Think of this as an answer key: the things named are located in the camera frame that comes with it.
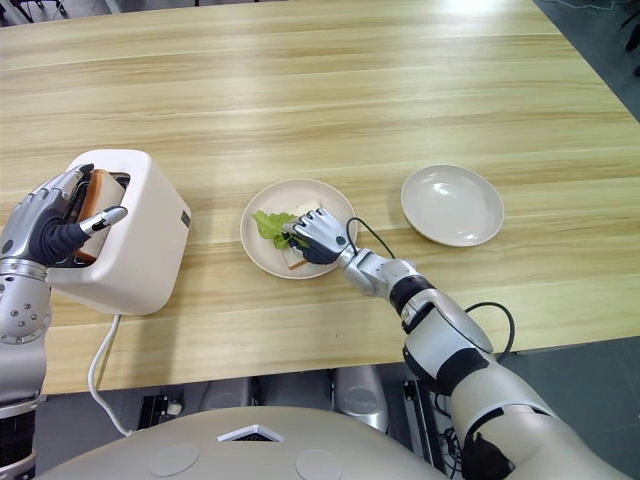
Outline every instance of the lettuce leaf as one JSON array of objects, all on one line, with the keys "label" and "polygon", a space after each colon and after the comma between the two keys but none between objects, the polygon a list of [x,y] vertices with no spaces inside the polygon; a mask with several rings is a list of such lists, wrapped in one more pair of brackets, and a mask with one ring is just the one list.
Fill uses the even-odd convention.
[{"label": "lettuce leaf", "polygon": [[282,233],[282,226],[285,223],[295,220],[297,217],[290,213],[271,213],[267,214],[262,210],[258,210],[252,215],[258,225],[258,233],[262,238],[273,241],[273,246],[278,250],[284,250],[289,247],[287,241],[288,235]]}]

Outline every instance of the power cord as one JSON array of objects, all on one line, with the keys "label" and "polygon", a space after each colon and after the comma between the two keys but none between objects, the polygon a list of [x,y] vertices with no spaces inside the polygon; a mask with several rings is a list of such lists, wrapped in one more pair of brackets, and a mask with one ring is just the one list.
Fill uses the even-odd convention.
[{"label": "power cord", "polygon": [[458,443],[458,437],[453,427],[447,428],[444,433],[440,434],[440,440],[447,446],[447,454],[453,459],[453,465],[445,461],[445,464],[451,470],[449,478],[453,478],[456,472],[462,471],[462,449]]},{"label": "power cord", "polygon": [[393,252],[391,251],[391,249],[389,248],[389,246],[384,243],[384,240],[382,240],[382,238],[380,238],[380,236],[373,230],[373,228],[371,228],[369,225],[367,225],[367,222],[365,222],[364,220],[362,220],[361,218],[358,217],[351,217],[349,220],[347,220],[347,241],[349,242],[349,245],[351,246],[351,248],[353,248],[353,251],[357,254],[358,253],[358,249],[356,248],[356,244],[353,243],[353,239],[351,238],[351,232],[349,232],[349,225],[351,225],[351,222],[359,222],[362,224],[362,226],[364,228],[366,228],[367,230],[369,230],[369,233],[371,233],[371,235],[373,235],[376,240],[378,240],[380,242],[380,245],[382,245],[384,247],[384,249],[387,251],[387,253],[391,256],[391,258],[396,258],[396,256],[393,254]]},{"label": "power cord", "polygon": [[89,384],[89,393],[91,394],[93,399],[96,401],[96,403],[100,405],[105,412],[107,412],[107,415],[109,415],[109,419],[111,420],[111,423],[113,423],[113,426],[116,427],[116,430],[118,430],[125,437],[128,437],[131,434],[133,434],[133,430],[128,430],[122,426],[122,424],[118,420],[118,417],[116,417],[116,414],[111,409],[109,404],[98,393],[98,390],[96,389],[96,381],[95,381],[96,367],[98,366],[100,359],[104,355],[104,352],[107,350],[107,348],[109,348],[109,346],[111,345],[111,342],[113,341],[113,337],[115,336],[118,330],[118,325],[120,324],[120,316],[121,315],[117,313],[113,317],[113,322],[111,323],[111,328],[109,329],[107,336],[104,337],[104,340],[100,345],[100,348],[98,348],[98,351],[93,357],[93,360],[91,360],[91,365],[89,365],[89,373],[87,374],[87,383]]},{"label": "power cord", "polygon": [[496,307],[502,310],[504,314],[507,316],[507,321],[509,322],[509,339],[507,340],[507,345],[505,346],[504,351],[500,355],[498,355],[498,358],[496,358],[496,361],[498,363],[502,363],[505,357],[511,352],[511,347],[513,347],[513,341],[516,337],[516,324],[513,321],[513,315],[511,315],[511,312],[507,307],[505,307],[504,305],[498,302],[476,303],[475,305],[471,305],[469,308],[467,308],[465,312],[470,313],[474,311],[476,308],[480,308],[480,307]]}]

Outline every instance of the empty plate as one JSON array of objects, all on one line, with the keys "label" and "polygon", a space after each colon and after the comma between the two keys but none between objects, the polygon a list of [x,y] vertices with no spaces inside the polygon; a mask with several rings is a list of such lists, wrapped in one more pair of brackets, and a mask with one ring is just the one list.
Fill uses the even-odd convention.
[{"label": "empty plate", "polygon": [[[242,246],[249,258],[265,272],[281,278],[305,279],[323,275],[338,265],[304,265],[289,270],[282,256],[282,251],[273,246],[271,240],[264,239],[258,233],[258,227],[252,215],[258,210],[265,213],[281,213],[295,209],[310,201],[317,201],[328,210],[339,222],[346,224],[355,217],[353,207],[347,197],[331,185],[316,180],[293,179],[274,183],[258,193],[249,202],[240,221],[240,238]],[[352,225],[351,235],[356,238],[357,228]]]},{"label": "empty plate", "polygon": [[466,168],[432,165],[402,186],[402,210],[425,237],[453,247],[491,240],[502,228],[504,206],[495,188]]}]

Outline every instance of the wire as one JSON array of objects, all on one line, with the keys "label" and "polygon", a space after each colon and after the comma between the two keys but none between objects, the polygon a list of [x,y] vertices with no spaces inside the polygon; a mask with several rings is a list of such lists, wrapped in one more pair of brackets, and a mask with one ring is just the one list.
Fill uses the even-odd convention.
[{"label": "wire", "polygon": [[380,242],[380,244],[384,247],[384,249],[389,253],[391,258],[396,258],[396,256],[393,254],[389,246],[386,243],[384,243],[384,240],[382,240],[382,238],[380,238],[380,236],[376,232],[374,232],[373,228],[367,225],[367,222],[365,222],[364,220],[358,217],[351,217],[349,220],[347,220],[347,240],[349,241],[349,245],[351,246],[351,248],[353,248],[353,251],[355,253],[358,253],[358,249],[356,248],[356,244],[353,243],[353,239],[351,238],[351,232],[349,232],[349,225],[351,225],[351,222],[360,222],[367,230],[369,230],[369,233],[371,233],[371,235],[373,235],[376,238],[376,240]]},{"label": "wire", "polygon": [[475,305],[471,305],[469,308],[467,308],[465,310],[465,312],[469,313],[472,312],[473,310],[475,310],[476,308],[480,308],[480,307],[496,307],[499,308],[500,310],[502,310],[504,312],[504,314],[507,316],[507,320],[509,321],[509,339],[507,340],[507,345],[504,349],[504,351],[498,355],[498,358],[496,359],[496,361],[498,363],[502,363],[502,361],[505,359],[505,357],[509,354],[509,352],[511,352],[511,347],[513,347],[513,341],[516,337],[516,324],[513,321],[513,315],[511,315],[511,312],[509,311],[509,309],[507,307],[505,307],[504,305],[498,303],[498,302],[480,302],[480,303],[476,303]]},{"label": "wire", "polygon": [[460,443],[458,442],[458,437],[453,427],[449,427],[441,433],[440,440],[444,440],[444,443],[447,446],[447,455],[453,459],[453,466],[445,461],[445,464],[451,470],[449,478],[453,478],[456,472],[461,471],[461,469],[458,468],[458,465],[462,465],[462,450],[460,449]]},{"label": "wire", "polygon": [[107,415],[109,415],[109,418],[111,419],[111,423],[113,423],[113,426],[116,427],[116,429],[122,435],[124,435],[125,437],[128,437],[133,433],[133,430],[127,430],[122,426],[122,424],[118,420],[118,417],[116,417],[116,414],[113,412],[109,404],[98,393],[98,390],[96,389],[96,382],[95,382],[96,367],[98,366],[98,362],[100,362],[100,359],[104,355],[104,352],[111,345],[111,342],[113,341],[113,337],[115,336],[118,330],[119,324],[120,324],[120,314],[117,313],[113,317],[113,322],[111,323],[111,328],[109,329],[107,336],[104,337],[104,340],[102,341],[102,345],[100,345],[100,348],[98,348],[96,355],[93,357],[93,360],[91,360],[91,365],[89,366],[89,373],[87,374],[87,383],[89,384],[89,393],[91,394],[93,399],[96,401],[96,403],[100,405],[105,412],[107,412]]},{"label": "wire", "polygon": [[435,408],[439,414],[444,415],[447,418],[451,418],[451,414],[447,412],[444,408],[442,408],[440,406],[440,403],[438,403],[438,398],[440,398],[441,396],[442,396],[441,393],[436,393],[436,396],[433,398],[433,408]]},{"label": "wire", "polygon": [[546,3],[559,3],[560,5],[564,5],[565,7],[569,7],[573,10],[584,10],[587,8],[593,8],[594,10],[604,10],[605,12],[611,12],[615,5],[624,5],[629,3],[629,0],[625,2],[616,2],[616,0],[611,0],[611,3],[608,7],[601,7],[600,5],[594,5],[593,3],[588,3],[586,5],[574,5],[573,3],[563,2],[562,0],[543,0]]}]

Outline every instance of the bread slice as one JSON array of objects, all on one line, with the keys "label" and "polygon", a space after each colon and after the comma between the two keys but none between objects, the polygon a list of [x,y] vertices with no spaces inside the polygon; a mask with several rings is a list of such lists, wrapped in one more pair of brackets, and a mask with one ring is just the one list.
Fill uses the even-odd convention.
[{"label": "bread slice", "polygon": [[[82,204],[78,221],[81,222],[107,207],[120,205],[122,197],[124,197],[124,188],[109,172],[94,170],[91,174],[91,180],[89,180],[87,195]],[[85,242],[84,246],[76,251],[76,257],[88,262],[95,261],[107,239],[109,230],[109,228],[105,228],[94,234]]]},{"label": "bread slice", "polygon": [[[301,203],[297,207],[291,210],[288,210],[288,213],[291,213],[292,215],[299,217],[309,212],[310,210],[315,210],[316,208],[320,208],[321,206],[322,205],[320,205],[319,201],[311,200],[309,202]],[[284,262],[287,264],[287,267],[289,268],[289,270],[293,270],[295,268],[301,267],[302,265],[307,263],[307,261],[302,257],[301,253],[298,253],[291,248],[285,248],[284,250],[282,250],[282,258],[284,259]]]}]

